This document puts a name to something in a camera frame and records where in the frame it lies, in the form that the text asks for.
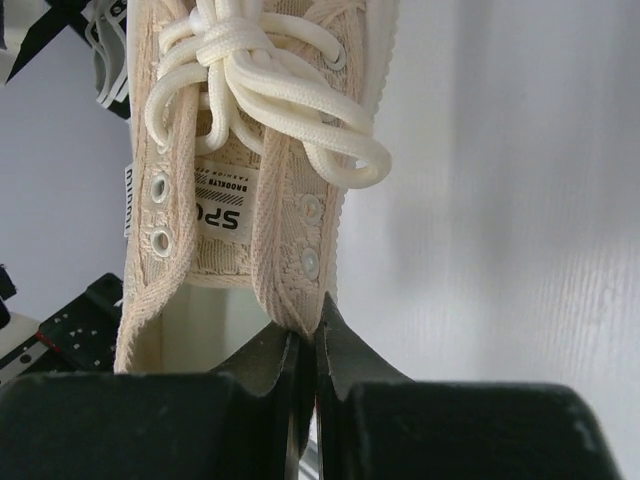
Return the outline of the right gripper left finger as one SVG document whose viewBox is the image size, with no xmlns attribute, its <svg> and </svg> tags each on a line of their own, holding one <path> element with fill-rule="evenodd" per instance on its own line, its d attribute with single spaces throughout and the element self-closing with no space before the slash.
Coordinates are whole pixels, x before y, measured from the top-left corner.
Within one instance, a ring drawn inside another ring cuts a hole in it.
<svg viewBox="0 0 640 480">
<path fill-rule="evenodd" d="M 1 390 L 5 479 L 293 479 L 300 338 L 198 374 L 33 374 Z"/>
</svg>

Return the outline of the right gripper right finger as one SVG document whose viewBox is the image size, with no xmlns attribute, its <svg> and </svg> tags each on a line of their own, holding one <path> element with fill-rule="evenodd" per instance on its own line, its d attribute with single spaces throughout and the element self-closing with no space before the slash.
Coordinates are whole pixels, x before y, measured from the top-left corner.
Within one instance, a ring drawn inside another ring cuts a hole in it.
<svg viewBox="0 0 640 480">
<path fill-rule="evenodd" d="M 548 383 L 415 381 L 326 297 L 315 336 L 324 479 L 617 479 L 590 407 Z"/>
</svg>

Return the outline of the beige sneaker one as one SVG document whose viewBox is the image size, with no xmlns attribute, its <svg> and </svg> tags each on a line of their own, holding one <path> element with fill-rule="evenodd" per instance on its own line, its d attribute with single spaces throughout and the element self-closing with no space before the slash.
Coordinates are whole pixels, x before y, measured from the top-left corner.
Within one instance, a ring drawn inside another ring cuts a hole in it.
<svg viewBox="0 0 640 480">
<path fill-rule="evenodd" d="M 118 373 L 207 371 L 268 323 L 305 339 L 336 290 L 395 1 L 133 1 L 132 194 Z"/>
</svg>

